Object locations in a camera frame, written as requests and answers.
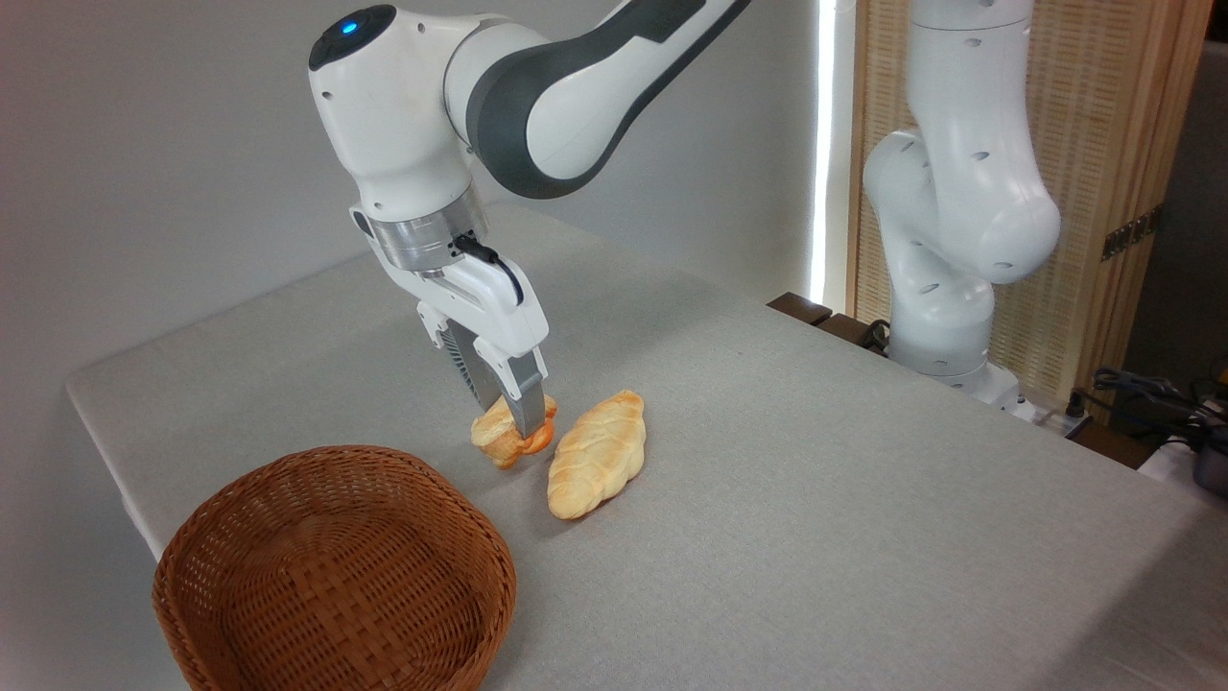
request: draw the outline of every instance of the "gray tablecloth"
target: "gray tablecloth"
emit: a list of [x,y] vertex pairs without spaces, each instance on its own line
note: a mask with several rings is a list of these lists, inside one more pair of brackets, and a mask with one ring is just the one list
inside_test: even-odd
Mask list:
[[93,366],[69,392],[155,555],[284,454],[379,444],[502,533],[488,689],[1223,689],[1228,519],[847,342],[516,206],[559,427],[630,388],[643,473],[578,523],[373,257]]

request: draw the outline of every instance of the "bread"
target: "bread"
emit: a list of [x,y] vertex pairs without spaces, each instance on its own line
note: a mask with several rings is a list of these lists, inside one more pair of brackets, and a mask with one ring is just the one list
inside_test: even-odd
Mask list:
[[473,421],[469,428],[469,441],[474,447],[481,449],[483,454],[495,461],[497,469],[510,469],[526,454],[537,454],[545,449],[554,439],[554,416],[559,412],[559,405],[554,399],[545,398],[545,425],[529,436],[528,439],[521,437],[516,430],[516,421],[512,419],[512,410],[507,407],[507,401],[502,396],[480,419]]
[[643,468],[643,399],[620,392],[580,416],[550,464],[550,513],[577,519],[623,491]]

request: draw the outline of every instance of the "brown woven basket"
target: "brown woven basket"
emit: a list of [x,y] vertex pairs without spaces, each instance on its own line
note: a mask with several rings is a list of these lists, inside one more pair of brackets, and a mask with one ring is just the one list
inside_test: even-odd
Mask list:
[[421,460],[325,447],[232,482],[179,528],[154,609],[195,690],[476,689],[516,572]]

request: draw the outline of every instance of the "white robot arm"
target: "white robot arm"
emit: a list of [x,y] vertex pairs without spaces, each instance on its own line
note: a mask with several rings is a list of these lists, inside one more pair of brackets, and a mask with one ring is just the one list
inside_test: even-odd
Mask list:
[[914,0],[907,98],[916,130],[866,164],[892,275],[890,358],[1028,417],[989,363],[993,282],[1035,271],[1061,218],[1024,102],[1033,0]]
[[359,187],[350,209],[388,275],[415,295],[483,409],[506,395],[526,437],[545,421],[545,315],[528,277],[481,244],[469,166],[545,199],[587,184],[640,110],[749,0],[625,0],[593,31],[548,42],[495,15],[376,5],[329,27],[308,76]]

